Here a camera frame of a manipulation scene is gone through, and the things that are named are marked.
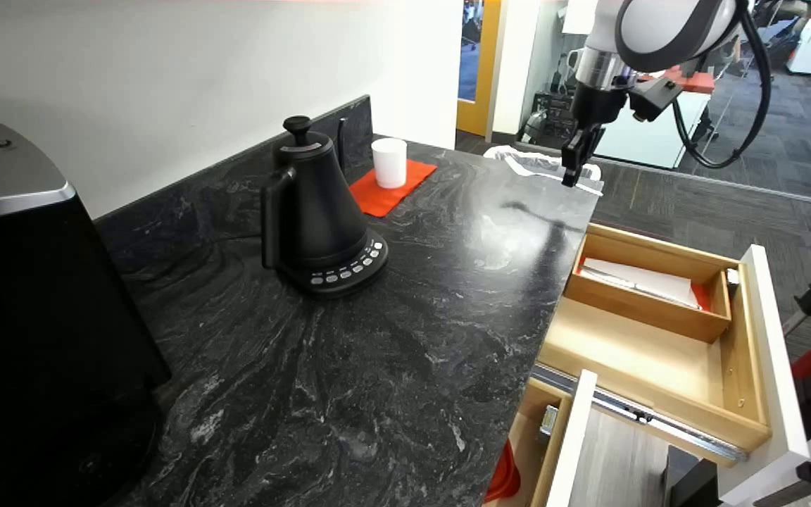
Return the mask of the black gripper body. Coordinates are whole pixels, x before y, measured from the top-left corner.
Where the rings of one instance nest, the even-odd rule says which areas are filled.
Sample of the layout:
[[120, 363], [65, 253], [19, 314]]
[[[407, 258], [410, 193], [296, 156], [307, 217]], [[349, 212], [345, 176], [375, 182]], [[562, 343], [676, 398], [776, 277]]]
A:
[[623, 104], [623, 91], [597, 91], [585, 84], [576, 89], [576, 96], [572, 101], [573, 132], [561, 151], [568, 176], [576, 176], [589, 165], [606, 127], [618, 115]]

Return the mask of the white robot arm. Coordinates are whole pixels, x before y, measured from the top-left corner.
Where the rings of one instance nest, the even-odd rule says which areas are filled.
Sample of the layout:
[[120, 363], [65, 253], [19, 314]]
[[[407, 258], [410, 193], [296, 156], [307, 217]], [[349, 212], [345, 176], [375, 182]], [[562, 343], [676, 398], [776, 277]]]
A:
[[[735, 35], [749, 39], [761, 100], [744, 142], [724, 160], [710, 160], [696, 151], [676, 100], [710, 55]], [[573, 131], [561, 148], [566, 186], [579, 182], [606, 127], [623, 108], [631, 108], [637, 122], [652, 122], [672, 111], [687, 156], [703, 169], [727, 169], [752, 148], [770, 104], [770, 63], [749, 15], [749, 0], [597, 0], [593, 27], [572, 82]]]

